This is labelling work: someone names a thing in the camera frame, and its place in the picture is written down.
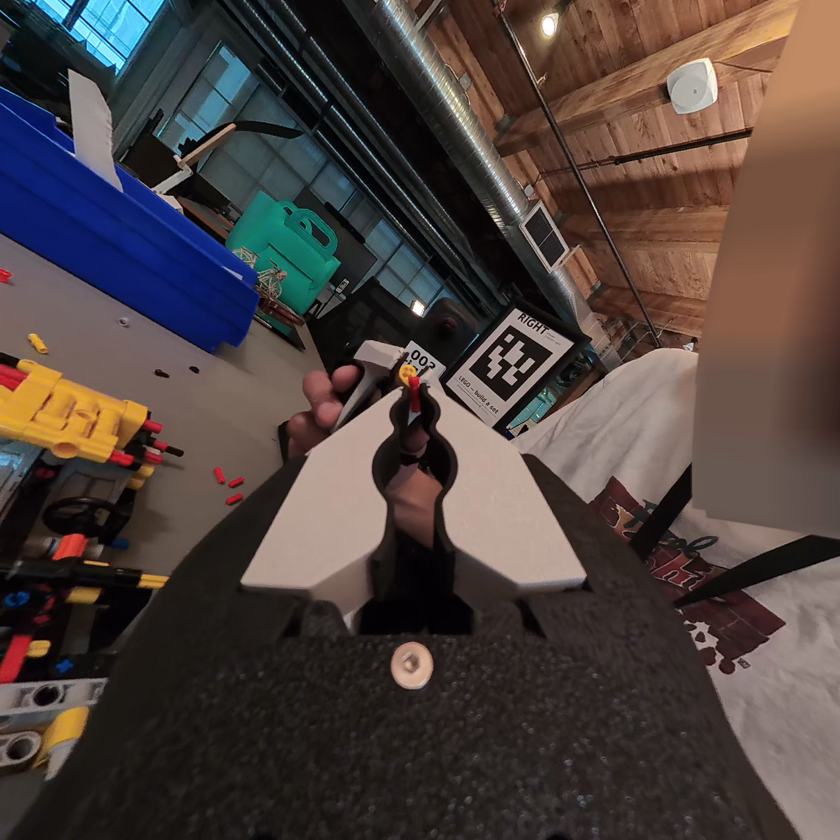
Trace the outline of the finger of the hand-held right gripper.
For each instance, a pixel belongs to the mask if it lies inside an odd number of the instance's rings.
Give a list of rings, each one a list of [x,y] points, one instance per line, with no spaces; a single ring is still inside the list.
[[[386,377],[393,372],[405,348],[378,340],[363,341],[353,355],[353,363],[372,377]]]

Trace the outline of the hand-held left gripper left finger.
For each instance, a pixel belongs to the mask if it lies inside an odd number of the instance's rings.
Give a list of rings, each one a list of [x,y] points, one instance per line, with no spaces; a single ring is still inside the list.
[[[372,598],[371,560],[388,516],[374,459],[382,446],[399,443],[391,413],[404,395],[388,393],[305,458],[242,574],[245,591],[331,602],[342,616]]]

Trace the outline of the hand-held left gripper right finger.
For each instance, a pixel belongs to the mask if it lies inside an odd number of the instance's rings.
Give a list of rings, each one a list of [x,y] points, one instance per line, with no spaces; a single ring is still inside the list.
[[[585,569],[524,457],[427,385],[427,463],[441,484],[436,546],[453,565],[453,593],[474,611],[579,589]]]

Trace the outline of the lego car chassis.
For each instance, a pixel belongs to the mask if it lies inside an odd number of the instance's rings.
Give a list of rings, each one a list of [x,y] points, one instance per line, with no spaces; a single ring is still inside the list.
[[[139,491],[184,455],[162,430],[146,406],[2,354],[2,774],[58,774],[111,646],[168,581],[118,558]]]

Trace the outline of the person's right hand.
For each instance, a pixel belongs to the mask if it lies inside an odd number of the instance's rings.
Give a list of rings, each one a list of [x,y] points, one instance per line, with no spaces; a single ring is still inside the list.
[[[306,455],[330,435],[343,410],[342,396],[352,392],[361,377],[360,369],[352,364],[331,374],[311,371],[304,376],[302,391],[310,407],[287,421],[284,459]],[[385,489],[396,527],[426,549],[434,544],[434,508],[441,489],[441,484],[417,465],[402,466]]]

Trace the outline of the black mesh chair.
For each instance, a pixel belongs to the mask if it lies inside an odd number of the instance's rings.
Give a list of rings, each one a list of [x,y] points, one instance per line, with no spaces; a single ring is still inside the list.
[[[366,340],[403,348],[416,343],[422,350],[432,351],[433,341],[425,335],[423,325],[423,318],[372,279],[336,307],[311,320],[308,329],[324,370],[333,373],[349,364]]]

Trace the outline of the black framed paper sign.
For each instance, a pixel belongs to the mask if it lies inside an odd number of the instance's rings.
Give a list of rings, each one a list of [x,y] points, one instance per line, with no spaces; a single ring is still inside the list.
[[[508,435],[513,420],[589,343],[576,325],[514,298],[440,382],[485,425]]]

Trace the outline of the teal tote bag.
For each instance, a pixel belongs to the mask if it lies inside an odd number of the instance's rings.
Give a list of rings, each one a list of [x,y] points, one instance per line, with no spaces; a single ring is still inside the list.
[[[259,192],[226,239],[232,252],[255,255],[254,268],[284,271],[279,301],[303,315],[331,280],[340,261],[338,238],[318,214]]]

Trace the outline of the white air vent grille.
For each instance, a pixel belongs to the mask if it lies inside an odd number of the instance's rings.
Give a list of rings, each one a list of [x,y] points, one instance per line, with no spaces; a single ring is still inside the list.
[[[563,266],[569,258],[572,248],[565,242],[542,201],[529,204],[529,209],[518,227],[549,273]]]

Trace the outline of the black ceiling pipe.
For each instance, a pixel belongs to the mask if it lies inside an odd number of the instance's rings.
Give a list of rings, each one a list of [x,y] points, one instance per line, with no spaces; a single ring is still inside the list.
[[[605,220],[604,220],[604,218],[601,214],[601,211],[600,211],[599,207],[597,206],[597,204],[595,202],[595,199],[593,197],[592,192],[590,191],[589,186],[585,182],[585,179],[583,177],[583,174],[581,172],[580,167],[578,166],[578,164],[576,164],[576,162],[574,160],[572,152],[571,152],[568,144],[566,143],[566,140],[565,140],[565,138],[564,138],[564,136],[563,136],[563,134],[560,130],[560,126],[557,123],[557,120],[553,115],[553,111],[552,111],[550,105],[548,104],[548,101],[543,96],[543,93],[541,92],[541,89],[540,89],[539,84],[538,84],[537,77],[535,76],[535,73],[534,73],[534,71],[531,67],[529,59],[527,58],[526,52],[525,52],[524,48],[522,47],[522,44],[519,41],[517,35],[513,31],[513,28],[511,27],[511,25],[508,22],[507,16],[505,15],[505,11],[504,11],[505,3],[501,2],[501,1],[493,1],[492,6],[493,6],[494,17],[499,20],[499,23],[500,23],[500,26],[501,26],[502,30],[504,31],[507,39],[509,40],[509,42],[511,44],[511,47],[514,49],[514,51],[516,53],[516,56],[518,58],[518,62],[520,64],[521,68],[526,73],[530,88],[531,88],[535,98],[538,101],[539,109],[542,112],[542,115],[545,118],[545,121],[548,124],[548,127],[549,127],[553,137],[555,138],[557,144],[559,145],[559,147],[560,147],[560,149],[561,149],[569,167],[571,168],[574,179],[576,180],[578,186],[582,190],[582,192],[584,194],[584,197],[585,197],[586,201],[588,202],[588,205],[589,205],[589,207],[590,207],[590,209],[591,209],[591,211],[594,215],[595,221],[597,222],[598,227],[600,228],[600,230],[602,232],[604,240],[605,240],[610,252],[612,253],[612,256],[614,257],[614,260],[615,260],[615,262],[616,262],[616,264],[617,264],[617,266],[618,266],[618,268],[619,268],[619,270],[620,270],[620,272],[621,272],[621,274],[622,274],[622,276],[623,276],[623,278],[626,282],[626,285],[627,285],[628,289],[630,290],[630,292],[633,296],[633,299],[635,300],[635,302],[636,302],[636,304],[639,308],[639,311],[641,312],[641,314],[643,316],[643,320],[644,320],[644,322],[647,326],[648,332],[651,335],[652,341],[654,342],[654,346],[657,349],[663,349],[664,345],[662,344],[662,342],[660,340],[660,335],[657,333],[657,329],[655,327],[655,324],[650,317],[648,309],[647,309],[643,299],[641,298],[641,295],[640,295],[640,293],[639,293],[639,291],[638,291],[638,289],[637,289],[637,287],[634,283],[634,280],[632,279],[631,273],[630,273],[622,255],[621,255],[618,247],[616,246],[614,238],[613,238],[608,226],[606,225],[606,222],[605,222]]]

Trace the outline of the blue storage bin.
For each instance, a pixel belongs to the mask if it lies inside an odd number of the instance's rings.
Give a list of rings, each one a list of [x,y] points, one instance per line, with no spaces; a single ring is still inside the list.
[[[72,275],[212,353],[238,347],[257,276],[123,168],[78,160],[49,111],[1,90],[1,230]]]

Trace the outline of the white ceiling access point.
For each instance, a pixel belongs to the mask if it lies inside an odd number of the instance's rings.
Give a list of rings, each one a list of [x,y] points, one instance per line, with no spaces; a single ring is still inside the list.
[[[718,76],[709,58],[692,60],[675,68],[666,79],[673,110],[685,116],[707,109],[718,100]]]

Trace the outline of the white paper strip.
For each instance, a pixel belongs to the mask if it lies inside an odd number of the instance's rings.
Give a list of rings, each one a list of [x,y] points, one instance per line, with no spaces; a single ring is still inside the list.
[[[112,114],[95,81],[68,69],[70,117],[75,156],[80,163],[123,192],[112,156]]]

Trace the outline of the silver air duct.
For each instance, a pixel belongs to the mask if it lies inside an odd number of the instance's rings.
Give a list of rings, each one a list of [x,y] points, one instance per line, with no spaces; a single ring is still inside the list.
[[[543,209],[527,198],[408,2],[347,1],[355,23],[402,86],[549,304],[582,329],[600,327],[566,266],[548,266],[522,225]]]

